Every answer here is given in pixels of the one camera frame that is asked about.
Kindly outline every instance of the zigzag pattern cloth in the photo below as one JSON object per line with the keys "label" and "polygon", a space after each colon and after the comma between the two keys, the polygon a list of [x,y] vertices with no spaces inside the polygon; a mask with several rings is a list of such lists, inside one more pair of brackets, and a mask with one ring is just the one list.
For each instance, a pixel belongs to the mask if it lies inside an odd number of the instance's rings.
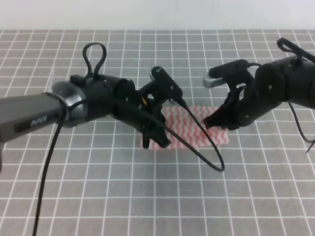
{"label": "zigzag pattern cloth", "polygon": [[[202,120],[211,115],[218,107],[207,106],[190,106],[189,109],[203,125]],[[185,139],[194,148],[204,148],[211,146],[211,143],[204,135],[202,130],[194,122],[188,112],[179,106],[163,107],[162,113],[166,118],[166,125],[174,130],[179,136]],[[212,138],[213,142],[219,146],[229,142],[227,130],[220,127],[212,127],[207,130],[207,133]],[[171,144],[165,149],[186,149],[187,147],[177,140],[173,135],[166,132],[167,137],[171,140]],[[156,142],[150,140],[149,149],[163,150]]]}

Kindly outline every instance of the white wall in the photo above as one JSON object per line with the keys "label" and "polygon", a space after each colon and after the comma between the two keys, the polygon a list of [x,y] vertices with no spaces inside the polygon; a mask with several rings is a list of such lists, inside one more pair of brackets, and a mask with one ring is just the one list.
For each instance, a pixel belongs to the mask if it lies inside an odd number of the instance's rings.
{"label": "white wall", "polygon": [[2,0],[1,29],[315,29],[315,0]]}

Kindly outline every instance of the gray mat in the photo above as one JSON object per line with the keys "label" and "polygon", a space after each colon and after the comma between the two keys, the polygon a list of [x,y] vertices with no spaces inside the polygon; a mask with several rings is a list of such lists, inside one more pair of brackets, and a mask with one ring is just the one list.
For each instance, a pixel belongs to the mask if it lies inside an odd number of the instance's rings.
{"label": "gray mat", "polygon": [[[189,105],[219,106],[227,86],[205,89],[213,66],[244,58],[266,63],[287,55],[285,37],[315,52],[315,31],[2,31],[0,96],[44,92],[54,82],[85,75],[83,47],[108,49],[105,74],[150,79],[163,66]],[[90,51],[99,60],[97,46]],[[306,134],[314,113],[299,106]],[[0,174],[0,235],[30,236],[44,157],[53,126],[5,146]],[[315,152],[305,154],[293,116],[282,104],[254,124],[229,133],[218,173],[188,150],[139,148],[140,134],[112,118],[64,129],[46,182],[39,236],[308,236],[315,234]],[[218,163],[212,148],[200,150]]]}

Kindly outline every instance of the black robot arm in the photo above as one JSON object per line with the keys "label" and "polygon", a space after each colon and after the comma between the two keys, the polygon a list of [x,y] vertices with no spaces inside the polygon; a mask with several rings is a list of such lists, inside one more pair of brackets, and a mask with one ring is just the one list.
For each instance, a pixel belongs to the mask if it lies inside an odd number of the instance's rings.
{"label": "black robot arm", "polygon": [[[210,69],[204,87],[227,83],[230,92],[219,109],[203,120],[207,128],[247,126],[282,102],[315,109],[315,57],[284,38],[277,45],[295,56],[264,65],[240,59]],[[259,66],[255,78],[247,70],[253,65]]]}
{"label": "black robot arm", "polygon": [[[86,52],[95,44],[102,47],[103,57],[92,72]],[[171,143],[161,125],[141,115],[141,112],[146,113],[165,124],[162,104],[170,99],[183,101],[182,90],[162,67],[153,67],[149,73],[152,81],[136,90],[132,80],[98,73],[106,58],[106,48],[102,44],[88,44],[83,49],[83,57],[88,67],[86,76],[72,75],[69,81],[55,83],[50,93],[0,99],[0,172],[4,143],[58,123],[63,114],[66,114],[64,127],[75,127],[90,120],[112,116],[141,132],[144,148],[149,147],[150,139],[162,148]],[[141,112],[124,109],[113,101],[137,107]]]}

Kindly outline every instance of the black cable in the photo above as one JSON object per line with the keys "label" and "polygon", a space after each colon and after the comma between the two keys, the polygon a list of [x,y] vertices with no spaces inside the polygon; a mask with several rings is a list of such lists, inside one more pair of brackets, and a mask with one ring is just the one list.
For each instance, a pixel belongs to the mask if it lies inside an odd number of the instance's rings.
{"label": "black cable", "polygon": [[202,127],[202,125],[199,123],[199,121],[197,120],[197,118],[193,115],[193,113],[191,112],[191,110],[188,108],[188,106],[187,105],[185,105],[184,107],[183,107],[188,113],[189,113],[189,115],[192,117],[192,119],[196,122],[196,124],[199,126],[199,128],[202,130],[202,132],[206,135],[206,137],[207,137],[207,139],[210,141],[210,143],[211,143],[211,145],[213,146],[213,148],[215,149],[215,151],[216,151],[216,153],[217,153],[217,155],[218,155],[218,158],[219,158],[219,160],[220,160],[220,162],[221,162],[221,169],[219,169],[219,168],[217,168],[217,167],[213,167],[214,165],[211,163],[211,162],[209,162],[204,156],[202,156],[202,160],[205,162],[205,163],[207,163],[209,166],[211,166],[213,169],[215,169],[216,171],[220,171],[220,172],[222,172],[222,171],[224,171],[225,170],[225,166],[224,166],[224,161],[223,161],[223,158],[222,158],[222,156],[221,156],[221,153],[220,153],[220,151],[218,150],[218,148],[217,148],[217,145],[213,142],[213,140],[212,140],[212,138],[209,136],[209,134],[207,133],[207,131]]}
{"label": "black cable", "polygon": [[[193,118],[193,120],[197,123],[197,125],[201,128],[202,132],[207,136],[207,138],[209,139],[210,143],[213,145],[219,160],[221,162],[221,169],[216,167],[214,164],[212,164],[209,160],[207,160],[201,153],[199,153],[194,147],[192,147],[188,142],[186,142],[182,137],[180,137],[177,133],[175,133],[172,129],[170,129],[169,127],[167,127],[164,123],[162,123],[161,121],[159,121],[158,119],[156,119],[154,116],[140,110],[139,108],[132,106],[128,103],[123,103],[119,100],[110,100],[110,101],[106,101],[106,103],[113,103],[114,105],[120,106],[120,107],[124,107],[125,109],[129,109],[134,113],[138,113],[144,117],[146,117],[147,119],[153,121],[154,123],[156,123],[157,125],[161,126],[163,129],[165,129],[166,131],[168,131],[170,134],[172,134],[175,138],[177,138],[180,142],[182,142],[185,146],[187,146],[194,154],[196,154],[201,160],[203,160],[205,163],[207,163],[211,168],[215,169],[216,171],[219,172],[223,172],[225,167],[224,167],[224,161],[222,159],[222,156],[217,148],[217,146],[214,144],[214,142],[212,141],[212,139],[210,138],[210,136],[208,135],[208,133],[204,130],[204,128],[201,126],[201,124],[198,122],[198,120],[196,119],[196,117],[191,113],[191,111],[188,109],[188,107],[184,107],[187,112],[191,115],[191,117]],[[73,105],[71,105],[70,107],[68,107],[68,111],[71,112],[74,108],[76,108],[77,106],[84,104],[84,103],[105,103],[105,101],[97,101],[95,99],[85,99],[79,102],[74,103]],[[56,141],[58,138],[58,135],[60,133],[60,130],[65,122],[66,119],[66,111],[63,113],[59,125],[57,127],[57,130],[54,134],[53,140],[51,142],[50,148],[49,148],[49,152],[47,154],[47,158],[46,158],[46,162],[45,162],[45,166],[43,169],[43,174],[42,174],[42,179],[40,182],[40,189],[39,189],[39,194],[38,194],[38,201],[37,201],[37,208],[36,208],[36,215],[35,215],[35,222],[34,222],[34,228],[33,228],[33,234],[32,236],[36,236],[37,233],[37,228],[38,228],[38,222],[39,222],[39,215],[40,215],[40,209],[41,209],[41,203],[42,203],[42,197],[43,197],[43,192],[44,192],[44,186],[45,186],[45,180],[46,180],[46,176],[47,176],[47,171],[48,171],[48,167],[49,167],[49,163],[56,145]]]}
{"label": "black cable", "polygon": [[63,127],[65,119],[66,119],[66,111],[64,111],[63,115],[61,116],[59,125],[58,125],[58,127],[56,129],[56,132],[54,134],[53,140],[51,141],[50,148],[49,148],[49,151],[48,151],[48,154],[47,154],[45,166],[44,166],[44,169],[43,169],[43,174],[42,174],[41,181],[40,181],[40,188],[39,188],[39,194],[38,194],[35,222],[34,222],[34,228],[33,228],[33,236],[36,236],[36,233],[37,233],[41,202],[42,202],[42,199],[43,199],[45,180],[46,180],[46,176],[47,176],[47,171],[48,171],[50,159],[51,159],[51,157],[53,155],[54,148],[55,148],[55,145],[56,145],[56,142],[57,142],[57,138],[59,136],[61,128]]}
{"label": "black cable", "polygon": [[294,110],[292,104],[291,104],[290,102],[288,102],[288,104],[289,104],[289,106],[290,106],[290,108],[291,108],[292,114],[293,114],[293,116],[294,116],[294,119],[295,119],[297,128],[298,128],[298,130],[299,130],[299,132],[300,132],[300,135],[301,135],[302,139],[303,139],[306,143],[311,144],[310,147],[309,147],[309,149],[307,149],[307,151],[306,151],[306,153],[308,153],[308,151],[311,149],[311,147],[315,144],[315,139],[314,139],[314,140],[308,140],[308,139],[305,137],[305,135],[303,134],[302,128],[301,128],[301,126],[300,126],[300,122],[299,122],[299,120],[298,120],[298,118],[297,118],[297,115],[296,115],[296,113],[295,113],[295,110]]}
{"label": "black cable", "polygon": [[[95,66],[94,73],[92,73],[92,66],[91,66],[91,63],[90,63],[88,56],[87,56],[88,48],[93,46],[93,45],[100,45],[102,50],[103,50],[103,55],[102,55],[101,59],[99,60],[99,62],[97,63],[97,65]],[[82,55],[83,55],[83,59],[84,59],[86,65],[88,67],[88,73],[86,74],[86,76],[84,78],[88,79],[93,74],[93,78],[97,79],[98,72],[99,72],[100,68],[102,67],[102,65],[104,64],[106,56],[107,56],[107,51],[106,51],[105,46],[101,43],[89,43],[83,48]]]}

